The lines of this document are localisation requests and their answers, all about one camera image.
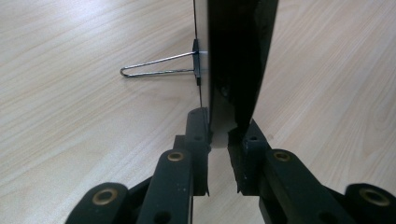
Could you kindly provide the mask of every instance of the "light wood grain surface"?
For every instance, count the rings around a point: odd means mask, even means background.
[[[0,222],[64,223],[90,188],[132,187],[199,106],[193,75],[119,69],[191,49],[191,0],[6,1],[0,13]],[[188,68],[181,60],[162,68]],[[280,0],[254,115],[326,186],[396,194],[396,2]],[[263,223],[225,148],[194,223]]]

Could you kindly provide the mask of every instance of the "wooden table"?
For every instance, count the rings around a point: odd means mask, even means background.
[[[199,106],[194,77],[131,80],[119,69],[189,51],[192,1],[1,8],[1,222],[63,223],[88,189],[152,175]],[[396,2],[280,0],[254,118],[324,185],[396,194]],[[194,223],[263,223],[258,198],[236,194],[225,148],[209,155],[209,188]]]

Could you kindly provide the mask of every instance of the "brass rivet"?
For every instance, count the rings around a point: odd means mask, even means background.
[[[93,195],[92,202],[96,205],[106,205],[113,202],[118,194],[116,189],[102,189]]]
[[[275,152],[274,157],[279,161],[289,161],[290,160],[290,155],[283,151]]]
[[[183,160],[184,156],[181,152],[172,152],[168,155],[169,161],[181,161]]]
[[[369,203],[382,207],[390,205],[390,200],[375,189],[360,189],[359,194]]]

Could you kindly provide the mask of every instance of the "metal bracket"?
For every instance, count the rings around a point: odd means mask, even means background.
[[[164,70],[164,71],[132,73],[132,74],[125,73],[126,70],[131,70],[131,69],[135,69],[137,67],[143,67],[143,66],[147,66],[147,65],[151,65],[151,64],[155,64],[155,63],[168,62],[168,61],[172,61],[175,59],[184,58],[184,57],[187,57],[190,55],[192,55],[192,59],[193,59],[193,68],[192,69]],[[172,57],[163,58],[163,59],[148,62],[148,63],[133,64],[130,66],[122,67],[120,70],[120,74],[124,77],[148,77],[148,76],[157,76],[157,75],[163,75],[163,74],[186,73],[186,72],[194,72],[195,78],[197,81],[197,86],[201,86],[201,75],[200,75],[200,69],[199,69],[199,48],[198,48],[198,40],[197,39],[194,39],[191,52],[178,54],[178,55],[175,55]]]

